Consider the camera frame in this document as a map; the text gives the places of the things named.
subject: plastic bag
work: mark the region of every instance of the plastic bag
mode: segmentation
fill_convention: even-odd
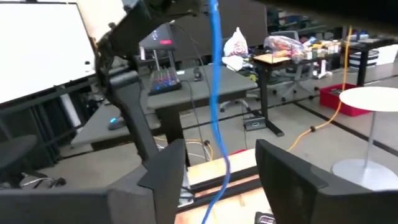
[[[269,36],[264,40],[264,48],[272,49],[274,57],[290,57],[294,62],[304,59],[304,45],[298,40],[285,36]]]
[[[248,43],[244,38],[241,30],[237,27],[231,38],[224,45],[224,56],[247,55],[249,53]]]

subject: floor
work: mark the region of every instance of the floor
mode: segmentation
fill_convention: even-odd
[[[382,65],[376,68],[370,68],[366,81],[370,82],[369,85],[398,86],[398,77],[391,77],[396,74],[398,74],[398,63]],[[335,71],[332,77],[327,77],[322,80],[311,80],[306,83],[306,85],[312,87],[319,86],[321,88],[341,83],[341,81],[341,72]],[[355,72],[349,73],[347,82],[355,83],[355,81]],[[278,87],[278,91],[282,91],[282,89],[282,86]],[[333,114],[333,110],[325,109],[318,105],[318,98],[310,101],[307,99],[307,96],[307,93],[299,90],[295,95],[288,97],[288,101],[303,99],[298,102],[298,104],[305,108],[310,108],[326,117]],[[260,103],[256,102],[255,99],[248,99],[247,101],[252,109],[260,108]],[[253,148],[256,139],[266,139],[276,146],[288,149],[295,141],[296,137],[306,131],[310,126],[325,122],[324,119],[295,104],[281,105],[280,97],[278,96],[270,94],[269,103],[273,106],[269,109],[270,120],[283,130],[285,136],[278,138],[268,129],[245,133],[243,131],[243,116],[241,115],[243,112],[242,106],[232,103],[224,113],[219,113],[219,118],[221,118],[219,123],[220,131],[229,153],[236,152],[240,149]],[[197,113],[199,123],[203,124],[199,127],[203,138],[211,142],[214,149],[214,159],[220,158],[219,149],[215,144],[208,124],[209,108],[198,108]],[[370,125],[369,116],[370,114],[357,118],[350,118],[341,115],[336,118],[336,121],[367,136]],[[380,114],[377,123],[376,140],[398,150],[398,139],[394,136],[398,126],[396,126],[396,122],[393,121],[398,122],[398,114]],[[183,127],[186,128],[184,130],[186,139],[199,138],[199,131],[198,128],[196,128],[197,121],[193,113],[181,115],[181,122]],[[165,146],[165,143],[162,141],[157,141],[157,143],[161,146]],[[365,156],[366,146],[367,142],[364,139],[339,128],[337,125],[330,124],[315,133],[310,133],[303,137],[292,153],[322,169],[330,170],[335,162],[342,159],[363,158]],[[190,153],[192,164],[200,164],[205,161],[202,157],[198,157],[204,156],[201,146],[188,144],[187,148]],[[67,156],[88,150],[91,150],[89,146],[79,149],[65,148],[62,154]],[[376,146],[374,146],[371,151],[371,157],[372,160],[387,166],[398,174],[398,157]],[[102,187],[126,175],[140,163],[141,159],[137,156],[135,146],[133,144],[127,144],[65,159],[60,161],[55,167],[44,169],[42,172],[51,177],[65,178],[68,182],[65,187],[68,188]]]

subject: chair backrest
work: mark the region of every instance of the chair backrest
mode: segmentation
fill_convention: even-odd
[[[282,35],[294,40],[300,40],[299,33],[295,30],[272,32],[271,35]]]

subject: office chair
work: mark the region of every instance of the office chair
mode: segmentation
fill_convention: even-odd
[[[230,37],[228,38],[224,38],[223,39],[223,46],[225,45],[225,43],[229,40]],[[246,98],[255,98],[257,101],[260,100],[259,97],[259,93],[247,93],[246,94]],[[245,108],[246,111],[251,111],[250,106],[248,105],[248,103],[244,100],[244,99],[240,99],[240,100],[234,100],[235,103],[241,103]],[[223,113],[225,111],[225,108],[231,103],[231,101],[226,101],[222,104],[220,104],[220,112]]]
[[[49,182],[48,188],[66,184],[63,178],[56,180],[30,167],[27,156],[34,150],[36,144],[37,137],[34,135],[21,136],[0,143],[0,183],[2,183],[0,189],[21,189],[31,184],[35,184],[33,187],[35,189],[43,181]],[[21,184],[28,175],[37,179]]]
[[[281,35],[294,40],[300,40],[299,34],[294,30],[272,32],[271,35]],[[311,63],[310,65],[299,65],[297,68],[282,69],[272,74],[275,77],[289,79],[289,84],[287,84],[288,89],[282,94],[283,102],[286,101],[287,95],[291,94],[292,92],[296,93],[297,88],[301,88],[302,90],[309,92],[311,95],[314,94],[312,90],[302,85],[302,82],[311,79],[313,70],[314,64]]]

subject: computer mouse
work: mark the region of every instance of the computer mouse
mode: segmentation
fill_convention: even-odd
[[[126,122],[124,122],[124,119],[122,117],[112,118],[109,121],[108,130],[112,131],[112,130],[116,130],[119,128],[123,128],[123,127],[125,127],[125,125],[126,125]]]

